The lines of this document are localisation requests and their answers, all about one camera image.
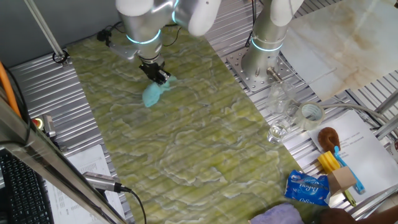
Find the metal table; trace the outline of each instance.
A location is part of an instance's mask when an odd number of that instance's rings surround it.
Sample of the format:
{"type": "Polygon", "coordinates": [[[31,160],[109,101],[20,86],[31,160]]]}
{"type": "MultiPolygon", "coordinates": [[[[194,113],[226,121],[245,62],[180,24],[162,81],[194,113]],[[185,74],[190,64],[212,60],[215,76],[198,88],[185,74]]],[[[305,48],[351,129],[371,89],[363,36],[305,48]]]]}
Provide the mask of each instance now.
{"type": "MultiPolygon", "coordinates": [[[[335,0],[305,0],[295,17],[300,17],[335,2],[335,0]]],[[[261,12],[261,9],[262,5],[257,1],[258,14],[261,12]]],[[[251,1],[223,0],[215,24],[205,37],[220,58],[226,62],[229,54],[237,50],[242,50],[251,28],[251,1]]],[[[104,146],[100,131],[91,113],[90,106],[81,88],[72,61],[69,59],[68,62],[70,64],[68,67],[56,64],[53,62],[51,54],[16,66],[11,68],[11,70],[21,84],[30,115],[35,117],[43,113],[49,113],[53,116],[57,131],[57,141],[59,145],[67,147],[65,155],[70,156],[101,144],[111,174],[116,176],[116,171],[109,153],[104,146]]],[[[285,61],[283,56],[281,56],[280,62],[282,63],[282,68],[284,68],[283,71],[280,71],[283,79],[297,88],[296,100],[320,102],[320,99],[314,94],[311,88],[292,71],[292,68],[290,68],[289,63],[285,61]]],[[[226,66],[231,69],[231,65],[228,63],[226,63],[226,66]]],[[[236,77],[236,81],[240,83],[264,119],[267,122],[275,119],[275,116],[271,116],[265,107],[266,98],[269,93],[268,86],[253,93],[244,87],[237,74],[234,72],[232,74],[236,77]]],[[[398,73],[396,72],[354,93],[351,91],[342,92],[326,103],[357,103],[375,108],[395,89],[398,89],[398,73]]],[[[327,109],[326,120],[335,119],[346,110],[346,108],[327,109]]],[[[397,113],[398,107],[395,106],[390,109],[387,118],[390,119],[397,113]]],[[[318,162],[311,162],[309,164],[303,162],[306,156],[317,150],[312,140],[304,131],[294,128],[284,144],[305,172],[310,175],[321,173],[322,169],[318,162]]],[[[380,195],[368,202],[361,203],[356,208],[351,207],[342,196],[331,202],[331,206],[346,209],[354,217],[360,218],[365,216],[367,211],[371,211],[387,196],[396,192],[396,189],[393,188],[387,192],[381,192],[380,195]]],[[[119,194],[119,197],[122,201],[126,218],[132,220],[132,213],[124,194],[119,194]]]]}

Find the glass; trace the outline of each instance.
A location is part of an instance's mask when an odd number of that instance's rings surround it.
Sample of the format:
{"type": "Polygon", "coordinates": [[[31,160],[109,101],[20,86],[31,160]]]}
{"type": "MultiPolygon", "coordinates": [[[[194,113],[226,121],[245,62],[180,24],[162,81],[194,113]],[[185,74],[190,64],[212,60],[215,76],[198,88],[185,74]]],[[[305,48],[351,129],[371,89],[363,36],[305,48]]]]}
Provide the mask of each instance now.
{"type": "Polygon", "coordinates": [[[296,89],[285,82],[274,82],[268,95],[267,106],[271,114],[284,114],[295,97],[296,89]]]}
{"type": "Polygon", "coordinates": [[[273,144],[279,144],[289,133],[290,124],[286,119],[277,119],[272,122],[268,131],[267,140],[273,144]]]}
{"type": "Polygon", "coordinates": [[[286,120],[287,122],[289,122],[289,124],[292,126],[295,121],[296,121],[296,112],[299,110],[299,107],[296,105],[290,105],[286,112],[285,112],[285,116],[286,116],[286,120]]]}

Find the blue toothbrush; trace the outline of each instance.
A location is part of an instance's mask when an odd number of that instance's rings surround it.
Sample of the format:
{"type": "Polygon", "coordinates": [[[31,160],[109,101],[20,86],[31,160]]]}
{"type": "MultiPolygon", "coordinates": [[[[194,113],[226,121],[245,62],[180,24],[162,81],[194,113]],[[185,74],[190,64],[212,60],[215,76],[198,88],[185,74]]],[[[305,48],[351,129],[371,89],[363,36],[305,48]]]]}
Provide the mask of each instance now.
{"type": "MultiPolygon", "coordinates": [[[[345,163],[345,162],[343,161],[343,159],[340,157],[340,155],[338,154],[339,150],[340,150],[340,149],[338,148],[338,146],[335,146],[335,158],[337,159],[337,161],[339,161],[339,162],[341,163],[341,165],[343,165],[343,167],[344,167],[344,166],[348,167],[348,166],[347,166],[347,163],[345,163]]],[[[355,175],[354,172],[351,170],[351,168],[350,168],[350,171],[353,173],[353,175],[354,175],[354,177],[355,177],[355,179],[356,179],[356,184],[355,184],[355,186],[354,186],[355,190],[356,190],[359,194],[365,193],[365,187],[362,185],[361,181],[359,181],[359,179],[356,177],[356,175],[355,175]]]]}

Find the yellow block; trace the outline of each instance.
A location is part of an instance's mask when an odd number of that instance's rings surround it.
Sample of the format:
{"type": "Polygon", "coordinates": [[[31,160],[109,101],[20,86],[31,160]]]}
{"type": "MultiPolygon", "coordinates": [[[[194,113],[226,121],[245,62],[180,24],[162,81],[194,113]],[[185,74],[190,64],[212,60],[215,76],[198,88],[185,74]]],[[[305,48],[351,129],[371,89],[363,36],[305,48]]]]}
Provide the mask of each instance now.
{"type": "Polygon", "coordinates": [[[340,164],[330,151],[320,155],[318,161],[321,163],[326,174],[330,174],[333,170],[340,168],[340,164]]]}

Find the paper sheet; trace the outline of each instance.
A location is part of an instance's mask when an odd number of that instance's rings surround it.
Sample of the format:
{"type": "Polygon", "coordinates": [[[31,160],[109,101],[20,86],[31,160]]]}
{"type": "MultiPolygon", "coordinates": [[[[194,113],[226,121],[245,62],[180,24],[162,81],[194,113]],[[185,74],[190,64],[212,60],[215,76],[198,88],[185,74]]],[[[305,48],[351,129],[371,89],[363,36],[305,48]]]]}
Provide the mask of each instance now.
{"type": "MultiPolygon", "coordinates": [[[[68,157],[68,160],[81,172],[94,172],[97,174],[111,175],[104,152],[100,145],[68,157]]],[[[47,181],[49,199],[54,223],[56,224],[97,224],[101,223],[91,213],[87,212],[74,200],[66,196],[58,188],[47,181]]],[[[106,198],[112,207],[124,218],[124,211],[118,193],[105,192],[106,198]]]]}
{"type": "Polygon", "coordinates": [[[398,69],[395,2],[344,0],[294,19],[281,51],[321,100],[362,88],[398,69]]]}
{"type": "Polygon", "coordinates": [[[341,158],[365,187],[366,192],[362,195],[353,187],[349,188],[357,203],[398,184],[397,163],[355,111],[348,111],[334,121],[308,132],[322,152],[318,133],[325,127],[336,130],[340,139],[341,158]]]}

